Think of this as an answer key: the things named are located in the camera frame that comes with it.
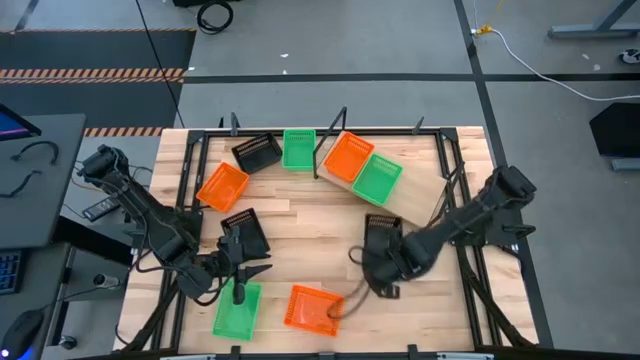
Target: table leg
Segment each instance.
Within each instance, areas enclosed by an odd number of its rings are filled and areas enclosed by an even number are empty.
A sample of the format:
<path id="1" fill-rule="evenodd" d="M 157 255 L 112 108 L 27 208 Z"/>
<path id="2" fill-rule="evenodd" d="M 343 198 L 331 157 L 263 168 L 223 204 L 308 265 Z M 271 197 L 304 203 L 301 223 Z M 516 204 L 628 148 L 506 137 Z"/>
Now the table leg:
<path id="1" fill-rule="evenodd" d="M 636 36 L 640 32 L 640 24 L 617 24 L 637 0 L 623 0 L 618 6 L 594 24 L 552 26 L 549 37 L 559 36 Z"/>

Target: cable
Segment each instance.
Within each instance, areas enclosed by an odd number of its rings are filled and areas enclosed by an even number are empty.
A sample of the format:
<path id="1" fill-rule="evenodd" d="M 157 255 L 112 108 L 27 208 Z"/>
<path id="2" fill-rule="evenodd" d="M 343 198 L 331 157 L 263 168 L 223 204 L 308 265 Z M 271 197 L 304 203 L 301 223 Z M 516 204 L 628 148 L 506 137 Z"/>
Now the cable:
<path id="1" fill-rule="evenodd" d="M 140 171 L 140 170 L 146 170 L 146 171 L 148 171 L 149 173 L 151 173 L 151 175 L 153 175 L 153 170 L 149 169 L 149 168 L 148 168 L 148 167 L 146 167 L 146 166 L 135 166 L 135 165 L 129 165 L 129 167 L 130 167 L 130 168 L 134 168 L 134 169 L 135 169 L 135 170 L 133 170 L 133 174 L 131 174 L 131 177 L 132 177 L 132 178 L 134 178 L 134 179 L 136 178 L 136 174 L 137 174 L 137 173 L 138 173 L 138 171 Z"/>
<path id="2" fill-rule="evenodd" d="M 15 155 L 12 155 L 10 157 L 10 159 L 13 160 L 13 161 L 19 161 L 20 158 L 22 157 L 22 155 L 25 153 L 25 151 L 31 149 L 34 146 L 38 146 L 38 145 L 48 145 L 49 147 L 51 147 L 51 149 L 53 150 L 53 157 L 51 158 L 51 161 L 49 162 L 49 164 L 50 165 L 55 165 L 56 161 L 58 160 L 58 154 L 60 153 L 60 148 L 58 147 L 58 144 L 54 143 L 53 141 L 49 141 L 49 140 L 32 142 L 31 144 L 28 144 L 27 146 L 23 147 L 22 150 L 20 150 L 19 153 L 15 154 Z"/>
<path id="3" fill-rule="evenodd" d="M 66 207 L 67 209 L 69 209 L 69 211 L 71 211 L 72 213 L 76 214 L 77 217 L 81 218 L 81 219 L 86 219 L 87 217 L 84 215 L 79 214 L 77 211 L 73 210 L 71 208 L 71 206 L 67 205 L 67 204 L 62 204 L 62 206 Z"/>
<path id="4" fill-rule="evenodd" d="M 46 304 L 45 306 L 43 306 L 43 307 L 39 308 L 38 310 L 44 310 L 44 309 L 46 309 L 47 307 L 49 307 L 49 306 L 51 306 L 51 305 L 55 305 L 55 304 L 59 303 L 60 301 L 67 300 L 67 299 L 72 298 L 72 297 L 76 297 L 76 296 L 79 296 L 79 295 L 88 294 L 88 293 L 93 292 L 93 291 L 96 291 L 96 290 L 107 290 L 107 289 L 111 289 L 111 288 L 114 288 L 114 287 L 118 287 L 118 286 L 120 286 L 120 285 L 121 285 L 121 284 L 116 284 L 116 285 L 111 285 L 111 286 L 107 286 L 107 287 L 103 287 L 103 288 L 94 287 L 94 288 L 91 288 L 91 289 L 89 289 L 89 290 L 79 291 L 79 292 L 77 292 L 77 293 L 74 293 L 74 294 L 71 294 L 71 295 L 67 295 L 67 296 L 63 296 L 63 297 L 61 297 L 60 299 L 54 300 L 54 301 L 52 301 L 52 302 L 50 302 L 50 303 Z"/>
<path id="5" fill-rule="evenodd" d="M 136 5 L 138 6 L 138 12 L 140 13 L 140 19 L 142 20 L 142 25 L 144 25 L 144 31 L 145 33 L 147 33 L 149 44 L 151 45 L 151 49 L 153 50 L 153 55 L 156 58 L 156 63 L 158 64 L 158 68 L 162 73 L 162 78 L 164 79 L 164 83 L 167 85 L 167 89 L 169 89 L 169 93 L 171 94 L 171 100 L 173 101 L 173 105 L 176 108 L 176 113 L 178 114 L 178 120 L 180 120 L 180 125 L 182 125 L 183 129 L 186 129 L 187 127 L 184 126 L 184 120 L 182 120 L 182 114 L 180 114 L 180 109 L 178 108 L 178 100 L 177 100 L 176 94 L 173 93 L 171 84 L 169 84 L 169 80 L 167 80 L 167 74 L 164 71 L 164 67 L 162 67 L 162 63 L 160 62 L 160 56 L 158 55 L 156 46 L 153 44 L 153 40 L 151 39 L 151 33 L 149 32 L 149 27 L 147 26 L 147 20 L 144 18 L 144 14 L 142 13 L 142 7 L 140 6 L 139 0 L 136 0 Z"/>
<path id="6" fill-rule="evenodd" d="M 544 76 L 542 74 L 540 74 L 539 72 L 537 72 L 535 69 L 533 69 L 531 66 L 529 66 L 529 64 L 527 64 L 526 62 L 524 62 L 522 59 L 520 59 L 516 54 L 513 53 L 513 51 L 511 51 L 511 48 L 509 47 L 509 44 L 507 44 L 507 39 L 505 39 L 504 35 L 502 35 L 502 33 L 496 29 L 493 29 L 492 27 L 488 26 L 488 25 L 484 25 L 482 26 L 482 28 L 480 29 L 474 29 L 475 33 L 478 35 L 483 35 L 486 33 L 494 33 L 498 36 L 500 36 L 500 39 L 502 40 L 502 43 L 504 44 L 505 49 L 507 49 L 507 52 L 509 53 L 509 55 L 511 55 L 514 59 L 516 59 L 520 64 L 522 64 L 522 66 L 526 67 L 527 69 L 529 69 L 529 71 L 531 71 L 533 74 L 535 74 L 536 76 L 538 76 L 539 78 L 549 81 L 551 83 L 554 83 L 556 85 L 562 86 L 563 88 L 571 91 L 572 93 L 580 96 L 583 99 L 586 100 L 591 100 L 591 101 L 600 101 L 600 102 L 609 102 L 609 101 L 620 101 L 620 100 L 630 100 L 630 99 L 640 99 L 640 95 L 627 95 L 627 96 L 616 96 L 616 97 L 611 97 L 611 98 L 595 98 L 595 97 L 591 97 L 588 95 L 585 95 L 581 92 L 579 92 L 578 90 L 570 87 L 569 85 L 566 85 L 564 83 L 561 83 L 558 80 L 554 80 L 550 77 Z"/>
<path id="7" fill-rule="evenodd" d="M 40 170 L 31 170 L 31 172 L 29 174 L 27 174 L 27 176 L 25 176 L 24 179 L 22 179 L 22 183 L 20 185 L 18 185 L 17 188 L 15 188 L 13 191 L 11 191 L 8 194 L 0 194 L 0 198 L 1 199 L 11 199 L 14 196 L 18 195 L 20 193 L 20 191 L 22 191 L 27 186 L 27 184 L 29 183 L 29 180 L 31 179 L 31 177 L 33 175 L 36 175 L 36 174 L 40 175 L 40 174 L 42 174 L 42 171 L 40 171 Z"/>
<path id="8" fill-rule="evenodd" d="M 369 297 L 369 293 L 371 292 L 371 288 L 367 286 L 367 290 L 362 294 L 362 296 L 360 297 L 360 299 L 358 300 L 358 302 L 353 306 L 353 308 L 351 308 L 351 310 L 341 314 L 341 315 L 334 315 L 335 313 L 335 308 L 339 307 L 340 305 L 342 305 L 345 301 L 347 301 L 348 299 L 351 299 L 352 297 L 356 296 L 356 294 L 358 292 L 360 292 L 360 290 L 364 287 L 364 285 L 367 284 L 367 281 L 363 278 L 362 280 L 360 280 L 360 283 L 358 284 L 358 286 L 356 286 L 355 290 L 353 290 L 349 295 L 345 296 L 344 299 L 340 300 L 340 301 L 336 301 L 333 304 L 331 304 L 331 306 L 329 306 L 329 309 L 327 310 L 327 316 L 329 317 L 329 319 L 333 319 L 333 320 L 342 320 L 345 318 L 348 318 L 349 316 L 355 314 L 356 311 L 358 311 L 358 309 L 360 309 L 360 307 L 362 306 L 362 304 L 364 304 L 364 301 L 367 300 L 367 297 Z"/>
<path id="9" fill-rule="evenodd" d="M 349 260 L 351 260 L 352 263 L 357 264 L 357 265 L 362 265 L 362 261 L 356 260 L 353 258 L 352 252 L 353 250 L 360 250 L 363 253 L 368 253 L 371 254 L 375 257 L 379 257 L 378 254 L 373 253 L 369 250 L 367 250 L 365 247 L 360 246 L 360 245 L 355 245 L 349 248 L 349 251 L 347 252 L 347 255 L 349 256 Z M 346 295 L 344 297 L 344 299 L 339 300 L 334 302 L 333 304 L 331 304 L 331 306 L 329 306 L 329 309 L 327 309 L 327 317 L 329 317 L 330 319 L 333 320 L 342 320 L 345 319 L 353 314 L 355 314 L 356 311 L 358 311 L 358 309 L 360 309 L 360 307 L 362 306 L 362 304 L 364 304 L 364 301 L 367 300 L 367 297 L 369 296 L 369 293 L 371 292 L 371 288 L 367 286 L 367 290 L 362 294 L 362 296 L 360 297 L 360 299 L 358 300 L 358 302 L 353 306 L 353 308 L 351 308 L 351 310 L 341 314 L 341 315 L 335 315 L 335 309 L 336 307 L 342 305 L 345 301 L 353 298 L 354 296 L 356 296 L 356 294 L 358 292 L 360 292 L 360 290 L 362 290 L 362 288 L 364 287 L 364 285 L 367 284 L 367 281 L 365 278 L 363 278 L 362 280 L 360 280 L 360 283 L 358 283 L 358 286 L 356 286 L 356 288 L 348 295 Z"/>
<path id="10" fill-rule="evenodd" d="M 129 345 L 129 342 L 124 341 L 124 339 L 118 333 L 118 325 L 120 325 L 120 323 L 116 323 L 116 326 L 115 326 L 115 328 L 113 330 L 116 333 L 116 339 L 118 339 L 121 343 L 123 343 L 125 345 Z"/>
<path id="11" fill-rule="evenodd" d="M 213 26 L 211 25 L 211 23 L 209 23 L 207 20 L 203 18 L 204 13 L 214 5 L 222 6 L 229 13 L 229 17 L 227 18 L 227 21 L 224 24 L 222 24 L 222 26 Z M 231 25 L 231 23 L 233 22 L 233 9 L 231 8 L 231 5 L 229 5 L 229 3 L 227 3 L 225 0 L 213 0 L 202 5 L 200 10 L 198 10 L 198 14 L 196 15 L 196 21 L 198 22 L 198 27 L 200 28 L 200 31 L 202 31 L 207 35 L 215 35 L 222 32 L 224 29 L 228 28 L 229 25 Z"/>
<path id="12" fill-rule="evenodd" d="M 84 185 L 78 184 L 78 183 L 75 181 L 75 179 L 73 178 L 73 174 L 71 175 L 71 183 L 72 183 L 73 185 L 75 185 L 75 186 L 77 186 L 77 187 L 81 188 L 81 189 L 91 190 L 91 191 L 95 191 L 95 192 L 99 192 L 99 193 L 104 193 L 104 191 L 102 191 L 102 190 L 98 190 L 98 189 L 96 189 L 96 188 L 92 188 L 92 187 L 88 187 L 88 186 L 84 186 Z"/>
<path id="13" fill-rule="evenodd" d="M 473 0 L 473 21 L 476 24 L 476 29 L 480 29 L 478 26 L 478 7 L 476 6 L 476 0 Z"/>

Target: monitor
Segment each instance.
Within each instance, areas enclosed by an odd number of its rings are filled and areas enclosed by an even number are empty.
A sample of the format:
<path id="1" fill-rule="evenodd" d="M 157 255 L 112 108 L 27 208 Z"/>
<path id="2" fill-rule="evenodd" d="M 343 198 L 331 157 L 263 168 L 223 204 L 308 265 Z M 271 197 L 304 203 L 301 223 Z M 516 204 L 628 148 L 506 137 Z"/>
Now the monitor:
<path id="1" fill-rule="evenodd" d="M 42 131 L 0 104 L 0 141 L 38 136 Z"/>

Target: floor stripe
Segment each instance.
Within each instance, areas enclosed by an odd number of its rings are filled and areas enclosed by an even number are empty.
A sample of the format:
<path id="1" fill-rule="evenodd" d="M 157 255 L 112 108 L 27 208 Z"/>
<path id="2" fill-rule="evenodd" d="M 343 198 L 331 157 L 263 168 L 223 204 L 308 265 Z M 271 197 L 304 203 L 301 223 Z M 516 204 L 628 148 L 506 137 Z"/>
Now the floor stripe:
<path id="1" fill-rule="evenodd" d="M 173 75 L 171 69 L 165 72 Z M 558 81 L 638 81 L 640 73 L 610 74 L 545 74 Z M 428 74 L 428 73 L 370 73 L 370 74 L 297 74 L 297 75 L 220 75 L 186 76 L 185 84 L 249 84 L 249 83 L 303 83 L 303 82 L 362 82 L 362 81 L 445 81 L 472 82 L 539 82 L 545 81 L 533 74 Z"/>
<path id="2" fill-rule="evenodd" d="M 160 136 L 164 128 L 161 126 L 87 128 L 85 137 L 123 137 L 123 136 Z"/>
<path id="3" fill-rule="evenodd" d="M 172 83 L 183 83 L 182 78 L 168 78 L 167 81 Z M 111 84 L 111 83 L 161 83 L 162 78 L 31 78 L 31 79 L 15 79 L 0 78 L 0 84 Z"/>
<path id="4" fill-rule="evenodd" d="M 31 0 L 31 2 L 35 2 L 36 5 L 39 0 Z M 135 32 L 144 32 L 146 31 L 144 28 L 126 28 L 126 29 L 18 29 L 16 27 L 16 32 L 127 32 L 127 31 L 135 31 Z M 150 32 L 161 32 L 161 31 L 193 31 L 195 32 L 195 28 L 151 28 Z"/>
<path id="5" fill-rule="evenodd" d="M 478 59 L 473 37 L 471 36 L 471 27 L 469 26 L 466 10 L 462 0 L 453 0 L 453 3 L 458 15 L 458 22 L 460 24 L 462 37 L 467 48 L 469 62 L 471 63 L 471 71 L 475 78 L 476 90 L 478 91 L 478 97 L 480 98 L 480 105 L 482 106 L 482 112 L 484 114 L 487 132 L 491 142 L 490 145 L 493 149 L 493 155 L 497 163 L 496 165 L 507 165 L 507 158 L 502 145 L 502 140 L 500 139 L 500 133 L 498 132 L 498 124 L 496 122 L 495 113 L 493 112 L 491 98 L 489 97 L 489 91 L 487 90 L 487 84 L 482 73 L 482 67 L 480 66 L 480 59 Z M 540 345 L 545 348 L 553 348 L 551 330 L 549 328 L 549 322 L 544 309 L 544 303 L 542 302 L 542 294 L 540 293 L 538 278 L 535 273 L 533 259 L 531 258 L 529 243 L 523 238 L 521 241 L 518 241 L 518 245 L 520 254 L 522 255 L 520 259 L 522 261 L 522 268 L 526 269 L 526 271 L 521 271 L 521 273 L 529 298 L 529 306 L 534 320 L 536 333 L 538 335 L 538 341 Z"/>

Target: concrete floor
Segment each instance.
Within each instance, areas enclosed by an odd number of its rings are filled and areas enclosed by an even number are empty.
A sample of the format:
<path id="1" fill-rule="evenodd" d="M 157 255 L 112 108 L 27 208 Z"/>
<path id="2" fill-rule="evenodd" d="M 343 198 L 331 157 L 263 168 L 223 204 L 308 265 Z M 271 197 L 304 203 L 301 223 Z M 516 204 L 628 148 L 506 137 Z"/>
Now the concrete floor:
<path id="1" fill-rule="evenodd" d="M 189 10 L 171 2 L 140 0 L 150 27 L 195 26 Z M 513 50 L 544 73 L 631 73 L 638 66 L 616 55 L 637 39 L 550 40 L 551 25 L 588 23 L 617 0 L 478 0 L 480 22 L 490 18 Z M 473 23 L 471 0 L 464 0 Z M 0 30 L 10 30 L 26 0 L 0 0 Z M 352 125 L 483 125 L 473 82 L 377 81 L 268 83 L 261 75 L 344 73 L 470 74 L 458 15 L 449 0 L 245 0 L 233 3 L 235 21 L 217 36 L 198 33 L 193 76 L 255 75 L 241 84 L 187 84 L 180 110 L 189 127 L 217 125 L 238 114 L 243 127 L 321 126 L 343 106 Z M 625 19 L 640 19 L 640 5 Z M 40 0 L 28 28 L 140 27 L 132 1 Z M 525 74 L 493 35 L 477 40 L 486 74 Z M 635 82 L 579 82 L 594 96 L 640 93 Z M 557 348 L 640 353 L 640 277 L 635 254 L 640 175 L 613 173 L 598 155 L 588 122 L 606 103 L 576 97 L 535 82 L 487 84 L 507 160 L 538 187 L 524 220 L 533 261 Z M 106 143 L 120 147 L 135 165 L 153 166 L 158 139 L 86 139 L 81 155 Z M 148 181 L 141 174 L 140 181 Z M 75 209 L 100 196 L 71 187 Z M 72 217 L 68 210 L 63 213 Z M 106 221 L 120 221 L 116 214 Z M 117 300 L 80 304 L 65 333 L 82 348 L 51 349 L 47 359 L 105 353 L 119 314 Z M 79 321 L 100 313 L 100 321 Z"/>

